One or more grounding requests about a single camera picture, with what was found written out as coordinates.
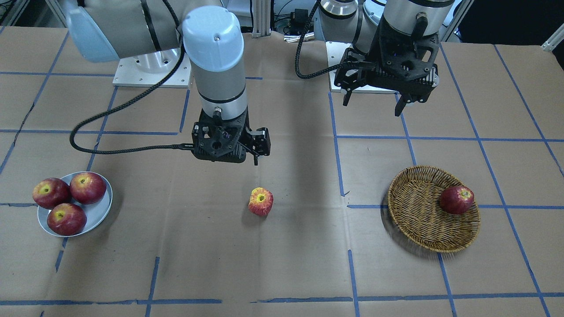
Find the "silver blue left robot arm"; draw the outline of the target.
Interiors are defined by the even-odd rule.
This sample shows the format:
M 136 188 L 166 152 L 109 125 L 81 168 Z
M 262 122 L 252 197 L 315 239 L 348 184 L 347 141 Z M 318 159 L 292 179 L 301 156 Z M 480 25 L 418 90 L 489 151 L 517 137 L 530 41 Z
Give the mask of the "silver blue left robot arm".
M 398 92 L 395 116 L 409 103 L 427 102 L 439 84 L 435 59 L 439 30 L 452 0 L 319 0 L 313 24 L 317 40 L 347 43 L 330 71 L 344 93 L 344 106 L 358 88 Z

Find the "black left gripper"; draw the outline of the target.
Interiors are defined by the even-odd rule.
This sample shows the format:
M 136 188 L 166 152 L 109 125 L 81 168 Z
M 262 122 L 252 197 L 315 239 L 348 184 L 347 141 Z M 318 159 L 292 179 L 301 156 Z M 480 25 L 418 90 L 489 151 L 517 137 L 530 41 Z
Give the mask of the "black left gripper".
M 399 92 L 396 117 L 409 103 L 427 102 L 439 84 L 434 63 L 438 34 L 425 36 L 428 26 L 427 18 L 416 18 L 411 33 L 404 35 L 383 19 L 366 54 L 347 48 L 334 79 L 334 84 L 345 91 L 342 105 L 348 106 L 353 91 L 364 86 Z

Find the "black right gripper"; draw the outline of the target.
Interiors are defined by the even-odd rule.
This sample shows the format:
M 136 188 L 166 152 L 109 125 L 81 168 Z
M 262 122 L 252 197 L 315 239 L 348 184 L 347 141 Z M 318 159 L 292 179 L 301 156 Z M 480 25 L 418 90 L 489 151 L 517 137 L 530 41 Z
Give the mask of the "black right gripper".
M 246 154 L 258 166 L 260 156 L 269 156 L 271 140 L 267 128 L 253 131 L 249 126 L 248 110 L 231 120 L 224 120 L 219 111 L 209 116 L 200 112 L 192 129 L 193 155 L 199 160 L 240 164 Z

